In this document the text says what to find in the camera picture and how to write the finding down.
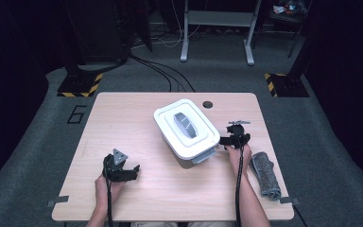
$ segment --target white plastic container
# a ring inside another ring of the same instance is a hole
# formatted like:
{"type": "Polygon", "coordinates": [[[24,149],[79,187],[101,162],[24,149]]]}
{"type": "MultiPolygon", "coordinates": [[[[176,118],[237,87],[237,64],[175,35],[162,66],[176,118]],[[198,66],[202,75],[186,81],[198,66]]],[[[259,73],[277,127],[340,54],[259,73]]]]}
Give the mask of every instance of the white plastic container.
{"type": "Polygon", "coordinates": [[[191,167],[216,154],[219,132],[189,99],[155,111],[154,118],[182,167],[191,167]]]}

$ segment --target human arm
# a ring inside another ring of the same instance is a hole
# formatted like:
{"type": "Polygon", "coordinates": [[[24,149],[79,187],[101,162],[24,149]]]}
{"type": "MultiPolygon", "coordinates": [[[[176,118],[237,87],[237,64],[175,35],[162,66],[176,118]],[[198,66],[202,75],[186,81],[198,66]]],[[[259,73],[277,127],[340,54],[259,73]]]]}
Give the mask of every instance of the human arm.
{"type": "MultiPolygon", "coordinates": [[[[229,159],[235,178],[238,176],[240,162],[240,148],[225,146],[229,151],[229,159]]],[[[254,190],[251,187],[247,169],[251,159],[251,148],[249,145],[243,147],[243,169],[240,182],[239,203],[240,218],[242,227],[261,227],[270,226],[265,211],[259,202],[254,190]]]]}
{"type": "MultiPolygon", "coordinates": [[[[112,203],[117,199],[126,182],[111,184],[112,203]]],[[[106,216],[108,214],[108,188],[106,179],[101,174],[95,180],[95,209],[87,223],[87,227],[102,227],[104,226],[106,216]]]]}

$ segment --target human hand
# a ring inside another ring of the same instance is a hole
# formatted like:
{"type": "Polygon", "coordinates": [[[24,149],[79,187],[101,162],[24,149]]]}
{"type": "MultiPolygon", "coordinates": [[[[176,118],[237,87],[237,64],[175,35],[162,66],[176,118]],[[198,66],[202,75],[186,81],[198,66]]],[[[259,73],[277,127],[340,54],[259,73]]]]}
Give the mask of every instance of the human hand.
{"type": "MultiPolygon", "coordinates": [[[[237,177],[238,175],[238,168],[239,168],[239,164],[240,164],[240,148],[233,148],[232,146],[226,145],[225,149],[229,151],[229,161],[232,165],[232,170],[233,173],[235,175],[235,177],[237,177]]],[[[245,145],[244,147],[242,147],[243,149],[243,175],[248,177],[247,175],[247,168],[249,166],[249,161],[251,159],[251,148],[249,145],[245,145]]]]}
{"type": "MultiPolygon", "coordinates": [[[[113,183],[109,182],[111,186],[112,203],[117,199],[126,182],[113,183]]],[[[105,177],[101,174],[95,180],[95,209],[99,209],[102,212],[108,211],[108,188],[105,177]]]]}

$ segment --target yellow and black tape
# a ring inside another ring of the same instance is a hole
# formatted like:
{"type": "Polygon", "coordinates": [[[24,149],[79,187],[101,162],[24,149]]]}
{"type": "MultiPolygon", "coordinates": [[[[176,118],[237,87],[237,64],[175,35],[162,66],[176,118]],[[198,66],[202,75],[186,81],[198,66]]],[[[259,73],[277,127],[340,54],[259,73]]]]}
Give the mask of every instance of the yellow and black tape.
{"type": "Polygon", "coordinates": [[[269,88],[270,94],[272,96],[278,96],[278,94],[276,93],[276,90],[275,90],[275,86],[273,85],[271,76],[284,77],[285,74],[265,74],[265,79],[267,80],[267,84],[268,84],[268,88],[269,88]]]}
{"type": "Polygon", "coordinates": [[[96,76],[94,80],[94,84],[91,87],[89,92],[86,93],[65,93],[65,92],[58,92],[57,96],[68,96],[68,97],[74,97],[74,96],[93,96],[96,89],[98,89],[99,82],[102,79],[102,74],[99,74],[96,76]]]}

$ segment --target crumpled towel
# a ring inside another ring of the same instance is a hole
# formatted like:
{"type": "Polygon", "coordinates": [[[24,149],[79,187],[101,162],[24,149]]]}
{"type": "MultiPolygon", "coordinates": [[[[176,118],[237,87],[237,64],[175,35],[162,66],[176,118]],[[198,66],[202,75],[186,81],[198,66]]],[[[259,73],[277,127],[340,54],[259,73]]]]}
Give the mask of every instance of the crumpled towel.
{"type": "Polygon", "coordinates": [[[273,163],[265,152],[252,155],[250,166],[261,187],[261,196],[277,201],[282,197],[281,188],[273,172],[273,163]]]}

